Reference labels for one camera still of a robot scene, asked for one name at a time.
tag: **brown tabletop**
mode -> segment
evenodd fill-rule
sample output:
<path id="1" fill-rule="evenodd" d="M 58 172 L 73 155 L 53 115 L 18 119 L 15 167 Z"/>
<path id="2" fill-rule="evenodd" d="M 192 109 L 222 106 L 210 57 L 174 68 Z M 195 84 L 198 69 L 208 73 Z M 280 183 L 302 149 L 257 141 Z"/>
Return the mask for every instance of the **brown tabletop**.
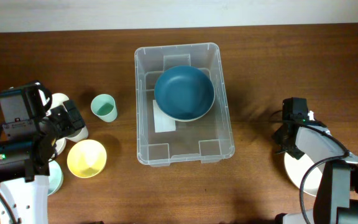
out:
<path id="1" fill-rule="evenodd" d="M 136 156 L 134 52 L 138 47 L 215 42 L 221 50 L 236 152 L 218 163 L 142 165 Z M 282 100 L 309 109 L 358 155 L 358 24 L 0 34 L 0 91 L 38 79 L 74 100 L 89 138 L 106 147 L 99 175 L 75 177 L 66 149 L 61 189 L 48 198 L 50 223 L 265 223 L 300 212 L 267 122 Z M 100 93 L 119 116 L 92 114 Z M 314 197 L 305 195 L 306 207 Z"/>

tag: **mint green cup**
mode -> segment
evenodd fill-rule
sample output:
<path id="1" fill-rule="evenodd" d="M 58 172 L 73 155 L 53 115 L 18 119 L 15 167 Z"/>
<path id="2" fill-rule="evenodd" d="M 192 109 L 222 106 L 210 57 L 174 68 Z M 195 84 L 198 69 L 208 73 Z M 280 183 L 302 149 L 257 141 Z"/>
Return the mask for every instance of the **mint green cup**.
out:
<path id="1" fill-rule="evenodd" d="M 112 122 L 117 118 L 117 105 L 114 98 L 108 94 L 100 94 L 91 103 L 92 113 L 105 122 Z"/>

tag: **yellow plate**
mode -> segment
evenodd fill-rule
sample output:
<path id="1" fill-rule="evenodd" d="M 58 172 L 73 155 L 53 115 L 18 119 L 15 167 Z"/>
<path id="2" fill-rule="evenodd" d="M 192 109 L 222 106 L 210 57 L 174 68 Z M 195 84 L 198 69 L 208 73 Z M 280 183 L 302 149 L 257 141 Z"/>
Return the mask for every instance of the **yellow plate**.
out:
<path id="1" fill-rule="evenodd" d="M 67 156 L 68 169 L 81 178 L 93 177 L 100 173 L 106 161 L 105 148 L 95 140 L 80 141 L 72 147 Z"/>

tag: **white backdrop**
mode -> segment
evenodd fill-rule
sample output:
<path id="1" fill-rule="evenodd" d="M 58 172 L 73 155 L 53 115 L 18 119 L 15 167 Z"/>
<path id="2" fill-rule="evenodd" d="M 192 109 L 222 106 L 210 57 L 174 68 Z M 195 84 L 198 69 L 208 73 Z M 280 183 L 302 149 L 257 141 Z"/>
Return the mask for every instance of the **white backdrop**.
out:
<path id="1" fill-rule="evenodd" d="M 358 22 L 358 0 L 0 0 L 0 32 Z"/>

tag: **blue bowl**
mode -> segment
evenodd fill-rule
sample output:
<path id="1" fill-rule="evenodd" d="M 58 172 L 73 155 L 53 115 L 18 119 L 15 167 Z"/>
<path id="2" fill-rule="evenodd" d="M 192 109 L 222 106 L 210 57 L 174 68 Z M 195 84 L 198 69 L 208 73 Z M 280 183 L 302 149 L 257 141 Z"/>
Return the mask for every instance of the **blue bowl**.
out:
<path id="1" fill-rule="evenodd" d="M 211 80 L 191 66 L 176 66 L 166 70 L 154 88 L 160 109 L 177 121 L 194 121 L 204 116 L 215 100 Z"/>

